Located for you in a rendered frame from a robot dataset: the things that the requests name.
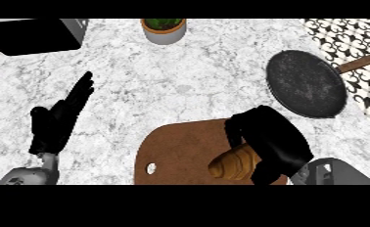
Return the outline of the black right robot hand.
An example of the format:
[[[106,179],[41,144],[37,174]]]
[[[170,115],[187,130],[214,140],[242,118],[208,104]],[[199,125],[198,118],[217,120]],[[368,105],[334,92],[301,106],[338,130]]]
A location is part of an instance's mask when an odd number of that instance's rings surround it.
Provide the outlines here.
[[[291,177],[313,158],[307,141],[287,118],[269,106],[235,114],[223,124],[229,147],[245,141],[260,161],[251,174],[256,185],[270,185]]]

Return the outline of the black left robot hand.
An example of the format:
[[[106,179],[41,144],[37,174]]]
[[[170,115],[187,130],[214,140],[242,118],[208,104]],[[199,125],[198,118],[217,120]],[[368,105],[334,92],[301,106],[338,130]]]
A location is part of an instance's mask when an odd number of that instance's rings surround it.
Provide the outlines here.
[[[57,155],[65,148],[78,115],[93,93],[93,73],[85,72],[63,100],[53,107],[31,109],[31,148],[29,153]]]

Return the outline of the golden brown croissant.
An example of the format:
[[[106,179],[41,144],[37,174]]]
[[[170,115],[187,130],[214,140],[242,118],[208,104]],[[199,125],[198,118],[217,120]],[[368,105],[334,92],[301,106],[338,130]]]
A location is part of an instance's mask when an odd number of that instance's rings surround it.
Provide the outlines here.
[[[248,144],[222,153],[208,164],[213,178],[239,181],[251,177],[260,158]]]

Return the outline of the black frying pan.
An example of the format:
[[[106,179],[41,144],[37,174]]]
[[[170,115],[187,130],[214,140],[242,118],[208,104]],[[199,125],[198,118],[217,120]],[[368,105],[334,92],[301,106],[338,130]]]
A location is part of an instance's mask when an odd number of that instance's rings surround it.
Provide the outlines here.
[[[284,50],[269,59],[266,81],[276,101],[309,118],[334,118],[346,104],[341,75],[370,66],[370,56],[333,67],[300,50]]]

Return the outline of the brown wooden cutting board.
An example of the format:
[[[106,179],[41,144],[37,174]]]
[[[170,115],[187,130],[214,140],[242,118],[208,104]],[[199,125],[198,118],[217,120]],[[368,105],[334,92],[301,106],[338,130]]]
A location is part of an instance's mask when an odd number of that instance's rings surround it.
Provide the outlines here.
[[[208,164],[229,148],[224,119],[167,124],[142,142],[134,163],[136,185],[251,185],[251,179],[213,178]]]

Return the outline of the black and grey appliance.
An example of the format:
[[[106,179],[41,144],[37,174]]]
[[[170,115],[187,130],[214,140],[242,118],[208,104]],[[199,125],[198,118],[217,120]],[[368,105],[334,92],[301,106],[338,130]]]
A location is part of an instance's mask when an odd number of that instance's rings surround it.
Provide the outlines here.
[[[88,19],[0,19],[0,52],[20,56],[76,50]]]

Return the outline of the black and white patterned mat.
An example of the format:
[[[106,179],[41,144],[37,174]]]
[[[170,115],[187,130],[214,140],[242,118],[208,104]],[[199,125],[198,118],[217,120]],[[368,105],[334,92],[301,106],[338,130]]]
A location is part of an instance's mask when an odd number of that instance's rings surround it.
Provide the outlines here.
[[[301,19],[304,30],[333,67],[370,56],[370,19]],[[343,76],[349,98],[370,117],[370,66]]]

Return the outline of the grey potted green plant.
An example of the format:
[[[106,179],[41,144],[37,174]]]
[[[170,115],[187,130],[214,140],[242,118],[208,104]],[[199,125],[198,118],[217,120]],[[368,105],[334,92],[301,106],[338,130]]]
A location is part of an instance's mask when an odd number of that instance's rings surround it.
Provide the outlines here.
[[[176,43],[186,32],[185,19],[140,19],[143,33],[156,45]]]

